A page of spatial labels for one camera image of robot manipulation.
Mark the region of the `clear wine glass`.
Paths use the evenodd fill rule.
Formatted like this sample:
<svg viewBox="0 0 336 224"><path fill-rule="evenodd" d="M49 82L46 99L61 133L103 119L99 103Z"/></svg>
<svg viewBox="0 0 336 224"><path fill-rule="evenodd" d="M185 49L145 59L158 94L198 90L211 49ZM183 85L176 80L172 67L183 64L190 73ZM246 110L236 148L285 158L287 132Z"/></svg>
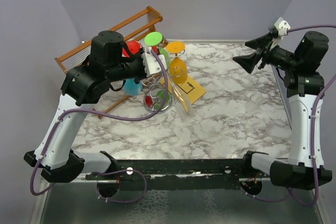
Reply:
<svg viewBox="0 0 336 224"><path fill-rule="evenodd" d="M168 78L171 86L173 105L179 118L182 122L190 121L195 116L195 112L189 98L182 89L173 82L170 75L168 75Z"/></svg>
<svg viewBox="0 0 336 224"><path fill-rule="evenodd" d="M252 94L245 104L245 112L235 116L235 121L239 125L246 125L249 117L255 112L263 103L264 97L261 94Z"/></svg>

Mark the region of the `orange plastic wine glass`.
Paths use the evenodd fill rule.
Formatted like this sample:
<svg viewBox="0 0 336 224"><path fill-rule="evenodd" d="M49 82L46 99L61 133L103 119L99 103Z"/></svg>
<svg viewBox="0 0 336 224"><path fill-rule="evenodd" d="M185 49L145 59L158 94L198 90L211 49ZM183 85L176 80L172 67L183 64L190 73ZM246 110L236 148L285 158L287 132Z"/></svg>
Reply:
<svg viewBox="0 0 336 224"><path fill-rule="evenodd" d="M169 73L175 84L182 84L187 80L186 63L181 59L181 55L185 53L185 44L181 41L170 42L166 46L166 50L174 58L169 66Z"/></svg>

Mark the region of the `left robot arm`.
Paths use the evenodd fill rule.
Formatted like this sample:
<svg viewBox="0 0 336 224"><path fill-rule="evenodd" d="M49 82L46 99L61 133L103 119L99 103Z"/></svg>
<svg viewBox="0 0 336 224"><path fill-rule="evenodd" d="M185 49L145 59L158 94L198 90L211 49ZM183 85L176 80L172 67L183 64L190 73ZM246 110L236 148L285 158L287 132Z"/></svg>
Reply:
<svg viewBox="0 0 336 224"><path fill-rule="evenodd" d="M93 37L89 54L69 69L61 86L59 104L45 138L24 160L50 183L68 183L82 173L99 173L104 179L115 175L114 159L106 152L81 154L73 141L88 113L109 91L110 83L146 77L140 44L131 50L123 36L105 30Z"/></svg>

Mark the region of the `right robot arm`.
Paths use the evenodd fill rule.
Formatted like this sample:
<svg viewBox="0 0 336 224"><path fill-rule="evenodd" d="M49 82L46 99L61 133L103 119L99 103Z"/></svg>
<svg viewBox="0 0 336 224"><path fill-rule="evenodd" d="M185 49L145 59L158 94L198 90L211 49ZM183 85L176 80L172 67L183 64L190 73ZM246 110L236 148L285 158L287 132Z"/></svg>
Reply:
<svg viewBox="0 0 336 224"><path fill-rule="evenodd" d="M320 32L308 31L295 51L290 52L276 45L279 38L271 31L247 41L245 46L254 52L233 60L248 73L265 65L285 72L292 129L289 156L284 162L266 153L247 152L241 171L246 177L254 177L261 171L270 176L275 186L312 190L332 179L332 171L325 169L321 154L318 118L324 79L317 68L329 49L329 39Z"/></svg>

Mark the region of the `red plastic wine glass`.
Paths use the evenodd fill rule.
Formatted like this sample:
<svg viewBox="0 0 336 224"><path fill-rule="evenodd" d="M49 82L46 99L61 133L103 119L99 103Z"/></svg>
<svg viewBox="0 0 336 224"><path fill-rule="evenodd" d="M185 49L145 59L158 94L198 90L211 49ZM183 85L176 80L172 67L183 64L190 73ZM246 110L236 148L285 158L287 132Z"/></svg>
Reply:
<svg viewBox="0 0 336 224"><path fill-rule="evenodd" d="M133 53L134 55L137 52L140 52L140 50L142 49L141 44L138 41L132 40L132 41L127 41L126 42L128 49L130 50L131 53ZM143 84L143 80L141 81L143 86L149 85L150 84L150 80L145 81L145 84Z"/></svg>

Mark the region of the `green plastic wine glass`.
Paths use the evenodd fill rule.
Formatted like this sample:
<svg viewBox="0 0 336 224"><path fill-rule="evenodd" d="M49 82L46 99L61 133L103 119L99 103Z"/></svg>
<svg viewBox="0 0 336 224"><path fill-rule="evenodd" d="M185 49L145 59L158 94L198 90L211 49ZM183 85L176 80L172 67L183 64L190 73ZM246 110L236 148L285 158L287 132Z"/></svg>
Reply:
<svg viewBox="0 0 336 224"><path fill-rule="evenodd" d="M160 32L153 31L147 34L144 38L144 42L151 49L156 49L158 51L157 54L163 54L165 56L166 64L169 67L171 60L168 52L164 49L164 37Z"/></svg>

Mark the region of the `blue plastic wine glass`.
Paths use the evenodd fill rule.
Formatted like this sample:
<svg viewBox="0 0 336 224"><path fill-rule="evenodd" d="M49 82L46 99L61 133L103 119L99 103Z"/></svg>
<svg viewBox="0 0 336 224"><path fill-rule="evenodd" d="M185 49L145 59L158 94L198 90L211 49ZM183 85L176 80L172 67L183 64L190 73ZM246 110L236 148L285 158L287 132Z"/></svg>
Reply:
<svg viewBox="0 0 336 224"><path fill-rule="evenodd" d="M136 96L141 93L143 85L141 81L135 81L134 79L126 79L123 86L124 93L130 96Z"/></svg>

